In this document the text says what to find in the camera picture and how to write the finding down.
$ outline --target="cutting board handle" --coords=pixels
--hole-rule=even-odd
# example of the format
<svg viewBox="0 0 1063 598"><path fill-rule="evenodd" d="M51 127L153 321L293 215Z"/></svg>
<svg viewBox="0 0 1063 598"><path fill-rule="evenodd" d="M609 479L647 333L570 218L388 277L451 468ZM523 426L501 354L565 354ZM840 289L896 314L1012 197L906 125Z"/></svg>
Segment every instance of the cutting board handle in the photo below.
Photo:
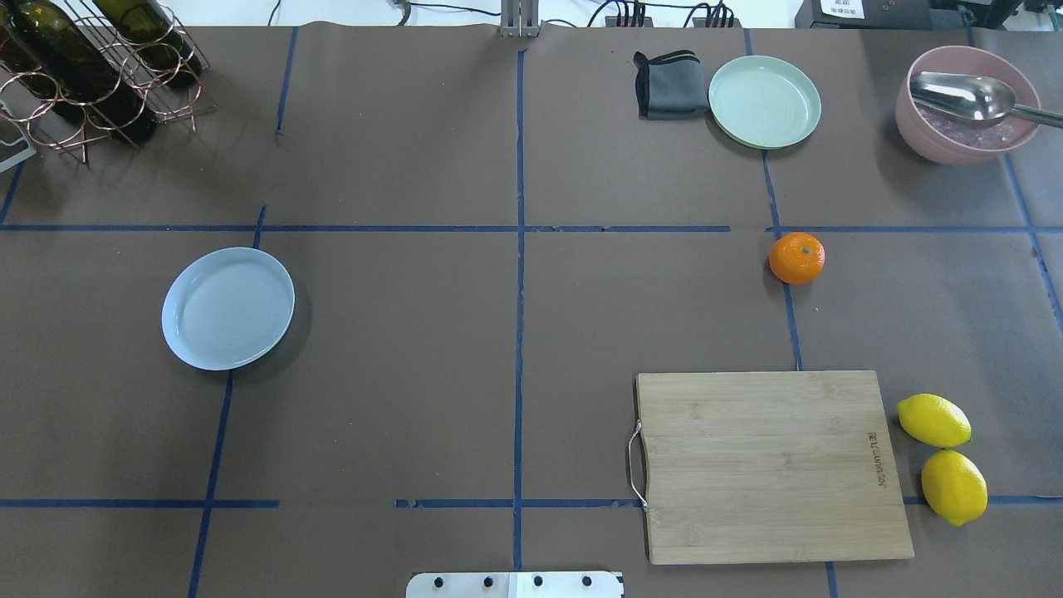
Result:
<svg viewBox="0 0 1063 598"><path fill-rule="evenodd" d="M646 505L646 499L642 497L642 493L639 492L638 486L635 485L635 460L631 459L631 445L635 444L635 439L642 433L642 421L637 420L635 422L635 431L631 432L631 438L627 441L627 481L631 484L631 490L635 491L635 496L639 497L639 502L642 503L642 511L649 513L649 506Z"/></svg>

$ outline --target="white floor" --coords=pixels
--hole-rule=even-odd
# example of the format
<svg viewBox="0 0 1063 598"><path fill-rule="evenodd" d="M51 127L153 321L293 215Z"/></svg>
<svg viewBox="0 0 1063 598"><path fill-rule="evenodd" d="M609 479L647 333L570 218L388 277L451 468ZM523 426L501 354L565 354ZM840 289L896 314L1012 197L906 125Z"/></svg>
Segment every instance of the white floor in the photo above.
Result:
<svg viewBox="0 0 1063 598"><path fill-rule="evenodd" d="M489 12L499 12L500 0L415 0L423 3L457 4ZM251 24L264 25L276 0L241 0L239 2L213 2L204 0L164 0L176 12L185 24ZM660 4L694 5L693 0L651 0ZM540 0L539 17L566 19L579 27L587 25L600 0ZM802 0L729 0L727 5L742 24L749 28L791 28ZM682 27L689 8L651 6L646 15L653 17L654 27ZM594 20L595 27L604 25L604 15L615 14L615 5L606 7ZM393 0L282 0L273 24L293 25L323 20L342 24L389 25L402 18L402 10ZM415 6L407 24L451 25L468 23L499 23L499 17L449 8ZM1011 30L1051 31L1047 15L1019 11L1006 23Z"/></svg>

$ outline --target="light green plate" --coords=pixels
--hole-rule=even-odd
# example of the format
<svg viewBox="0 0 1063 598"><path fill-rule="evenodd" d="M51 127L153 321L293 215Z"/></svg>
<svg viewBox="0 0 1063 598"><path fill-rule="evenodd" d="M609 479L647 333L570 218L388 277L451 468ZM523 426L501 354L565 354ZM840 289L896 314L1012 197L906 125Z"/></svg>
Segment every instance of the light green plate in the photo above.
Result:
<svg viewBox="0 0 1063 598"><path fill-rule="evenodd" d="M742 56L720 67L709 83L709 105L724 133L757 149L796 143L823 112L808 75L772 56Z"/></svg>

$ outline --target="pink bowl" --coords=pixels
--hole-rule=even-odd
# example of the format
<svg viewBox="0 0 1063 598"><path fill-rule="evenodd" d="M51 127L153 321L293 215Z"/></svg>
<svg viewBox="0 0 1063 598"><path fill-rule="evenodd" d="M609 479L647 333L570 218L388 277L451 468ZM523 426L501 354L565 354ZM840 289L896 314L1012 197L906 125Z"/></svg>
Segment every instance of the pink bowl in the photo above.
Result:
<svg viewBox="0 0 1063 598"><path fill-rule="evenodd" d="M1000 149L979 149L955 141L930 125L915 107L909 82L918 73L930 70L993 76L1015 89L1017 103L1041 107L1041 99L1033 85L1014 65L1000 56L968 46L942 46L915 58L897 92L897 129L900 136L919 155L940 164L963 166L989 161L1033 138L1037 124L1008 116L1005 118L1015 131L1010 144Z"/></svg>

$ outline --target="tangerine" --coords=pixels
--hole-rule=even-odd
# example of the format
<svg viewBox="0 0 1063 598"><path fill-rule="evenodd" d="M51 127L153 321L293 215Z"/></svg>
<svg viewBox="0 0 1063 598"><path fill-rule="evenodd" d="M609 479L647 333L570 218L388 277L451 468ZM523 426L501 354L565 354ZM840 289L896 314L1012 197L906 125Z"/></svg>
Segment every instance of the tangerine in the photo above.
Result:
<svg viewBox="0 0 1063 598"><path fill-rule="evenodd" d="M820 275L825 258L820 239L808 233L790 233L772 245L767 264L782 281L805 284Z"/></svg>

